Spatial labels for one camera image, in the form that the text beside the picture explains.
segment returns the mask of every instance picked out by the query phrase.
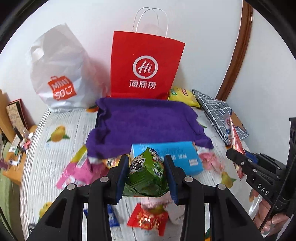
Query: white plastic bag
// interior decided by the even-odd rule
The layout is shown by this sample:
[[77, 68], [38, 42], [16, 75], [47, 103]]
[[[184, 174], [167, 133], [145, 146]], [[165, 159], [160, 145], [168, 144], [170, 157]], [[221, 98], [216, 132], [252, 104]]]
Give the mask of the white plastic bag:
[[51, 111], [89, 108], [106, 93], [87, 52], [66, 24], [40, 36], [28, 54], [33, 88]]

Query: gray checkered fabric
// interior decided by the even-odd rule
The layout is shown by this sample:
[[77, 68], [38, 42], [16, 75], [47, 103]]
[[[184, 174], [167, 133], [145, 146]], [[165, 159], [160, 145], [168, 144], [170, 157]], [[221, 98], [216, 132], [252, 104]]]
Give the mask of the gray checkered fabric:
[[[218, 132], [221, 139], [227, 144], [230, 145], [230, 141], [228, 139], [228, 134], [226, 132], [223, 115], [226, 111], [231, 114], [232, 109], [225, 101], [220, 101], [213, 99], [212, 97], [203, 94], [195, 89], [192, 89], [192, 93], [194, 94], [196, 100], [203, 108], [206, 113], [207, 118], [209, 119], [212, 126]], [[241, 140], [248, 137], [249, 134], [246, 129], [241, 129], [240, 127], [235, 128], [237, 134]]]

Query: green plastic wrapper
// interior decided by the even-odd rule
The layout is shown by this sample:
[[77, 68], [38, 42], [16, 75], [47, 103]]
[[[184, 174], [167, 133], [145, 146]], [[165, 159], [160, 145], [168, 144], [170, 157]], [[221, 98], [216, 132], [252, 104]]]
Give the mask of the green plastic wrapper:
[[147, 147], [131, 163], [123, 196], [161, 197], [167, 192], [163, 161], [156, 150]]

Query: metal screw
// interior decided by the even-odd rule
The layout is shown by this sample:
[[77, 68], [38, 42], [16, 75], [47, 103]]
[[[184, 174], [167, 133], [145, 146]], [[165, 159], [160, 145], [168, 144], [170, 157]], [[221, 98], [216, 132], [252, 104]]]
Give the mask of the metal screw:
[[68, 190], [73, 190], [75, 188], [75, 184], [73, 183], [70, 183], [68, 186], [67, 186], [67, 189]]
[[101, 177], [100, 181], [105, 183], [105, 182], [109, 181], [109, 178], [108, 177]]
[[190, 176], [186, 176], [186, 177], [184, 177], [184, 180], [185, 180], [185, 182], [188, 182], [188, 183], [190, 183], [190, 182], [192, 182], [192, 181], [193, 181], [193, 178], [192, 178], [192, 177], [190, 177]]
[[226, 186], [224, 184], [220, 183], [220, 184], [218, 184], [218, 188], [220, 190], [225, 190], [226, 189]]

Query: purple towel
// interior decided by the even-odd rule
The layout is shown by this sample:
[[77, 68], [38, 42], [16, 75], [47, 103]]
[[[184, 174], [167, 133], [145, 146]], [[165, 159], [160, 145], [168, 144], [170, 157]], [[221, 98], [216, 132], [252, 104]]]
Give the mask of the purple towel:
[[182, 102], [156, 99], [101, 98], [96, 128], [87, 138], [88, 155], [98, 158], [128, 154], [136, 143], [195, 141], [213, 144], [196, 121], [197, 114]]

